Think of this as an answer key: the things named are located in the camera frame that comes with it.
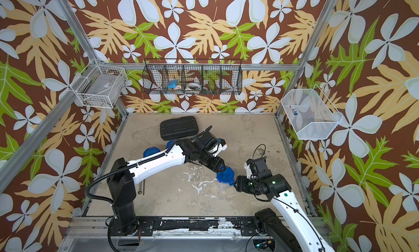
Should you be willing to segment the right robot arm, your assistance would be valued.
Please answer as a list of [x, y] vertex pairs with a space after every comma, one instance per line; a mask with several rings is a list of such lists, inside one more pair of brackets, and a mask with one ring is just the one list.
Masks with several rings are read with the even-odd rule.
[[276, 249], [282, 247], [287, 252], [334, 251], [303, 211], [290, 184], [281, 174], [272, 174], [264, 157], [248, 159], [244, 168], [247, 174], [237, 177], [234, 184], [236, 191], [254, 197], [265, 195], [264, 201], [272, 203], [287, 224], [284, 226], [276, 213], [266, 208], [255, 214], [258, 233], [271, 236]]

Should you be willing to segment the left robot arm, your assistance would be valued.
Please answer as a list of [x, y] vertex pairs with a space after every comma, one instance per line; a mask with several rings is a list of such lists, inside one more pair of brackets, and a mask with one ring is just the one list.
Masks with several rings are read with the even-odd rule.
[[[226, 141], [206, 129], [197, 136], [177, 139], [167, 149], [149, 157], [131, 161], [123, 158], [116, 160], [111, 172], [96, 178], [86, 187], [85, 196], [110, 203], [113, 211], [108, 227], [110, 232], [131, 235], [140, 225], [133, 204], [137, 184], [156, 173], [185, 163], [203, 165], [215, 173], [222, 172], [226, 166], [218, 155], [226, 149]], [[91, 193], [91, 189], [103, 180], [108, 184], [111, 198]]]

